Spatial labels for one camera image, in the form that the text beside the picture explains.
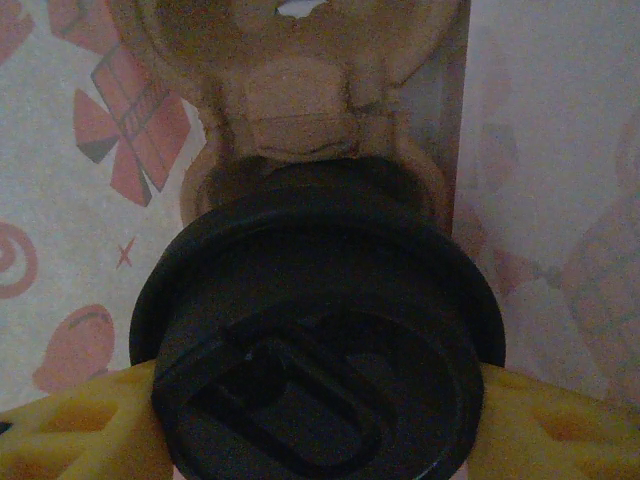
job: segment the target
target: black lid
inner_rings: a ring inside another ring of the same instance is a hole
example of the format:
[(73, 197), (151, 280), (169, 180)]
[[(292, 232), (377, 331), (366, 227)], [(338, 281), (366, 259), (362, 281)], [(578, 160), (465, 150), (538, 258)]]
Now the black lid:
[(187, 478), (449, 478), (502, 320), (466, 255), (390, 199), (260, 192), (196, 220), (145, 285), (132, 363)]

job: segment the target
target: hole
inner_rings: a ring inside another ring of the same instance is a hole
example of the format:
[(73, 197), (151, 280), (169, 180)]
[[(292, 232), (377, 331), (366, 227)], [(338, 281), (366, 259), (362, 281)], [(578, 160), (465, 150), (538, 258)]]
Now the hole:
[(0, 422), (0, 435), (9, 430), (13, 426), (13, 423)]
[(13, 453), (0, 456), (0, 478), (3, 480), (54, 480), (80, 456), (80, 451), (60, 456), (50, 452), (31, 455)]
[(287, 0), (278, 8), (276, 15), (288, 15), (295, 18), (308, 17), (311, 11), (326, 0)]
[(582, 473), (593, 480), (637, 480), (640, 478), (640, 463), (628, 459), (593, 458), (577, 465)]
[(84, 403), (69, 400), (62, 404), (44, 427), (43, 433), (97, 432), (104, 429), (118, 410), (115, 403)]
[(581, 414), (576, 411), (576, 407), (572, 407), (571, 410), (555, 411), (538, 408), (532, 413), (540, 426), (554, 440), (596, 443), (610, 440), (610, 436), (592, 416), (586, 412)]

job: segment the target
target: red star print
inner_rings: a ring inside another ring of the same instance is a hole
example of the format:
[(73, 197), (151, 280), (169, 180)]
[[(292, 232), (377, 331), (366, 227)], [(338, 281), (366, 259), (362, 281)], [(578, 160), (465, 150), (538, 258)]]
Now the red star print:
[(116, 270), (118, 268), (120, 268), (120, 265), (122, 265), (124, 262), (127, 263), (127, 265), (129, 265), (130, 267), (133, 266), (131, 264), (131, 260), (129, 259), (129, 251), (131, 250), (131, 247), (133, 247), (133, 242), (135, 242), (136, 237), (133, 237), (129, 243), (127, 243), (127, 246), (125, 248), (122, 248), (120, 245), (118, 245), (118, 248), (120, 249), (120, 260), (118, 260), (118, 265), (116, 265)]

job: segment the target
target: yellow plastic piece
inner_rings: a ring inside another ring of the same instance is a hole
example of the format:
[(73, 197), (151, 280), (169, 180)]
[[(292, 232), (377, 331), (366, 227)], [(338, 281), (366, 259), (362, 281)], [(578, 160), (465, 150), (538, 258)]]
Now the yellow plastic piece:
[[(168, 480), (148, 362), (0, 413), (2, 480)], [(639, 480), (640, 417), (483, 366), (470, 480)]]
[(640, 480), (640, 418), (483, 366), (485, 404), (470, 480)]
[(151, 407), (154, 363), (91, 380), (0, 413), (2, 480), (168, 480), (164, 435)]

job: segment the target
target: round lid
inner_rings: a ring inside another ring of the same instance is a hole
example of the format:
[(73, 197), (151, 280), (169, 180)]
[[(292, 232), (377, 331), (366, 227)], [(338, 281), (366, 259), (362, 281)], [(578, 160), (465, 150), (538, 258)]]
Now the round lid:
[(504, 332), (473, 263), (401, 205), (283, 186), (176, 238), (130, 349), (157, 356), (153, 403), (187, 478), (445, 479)]

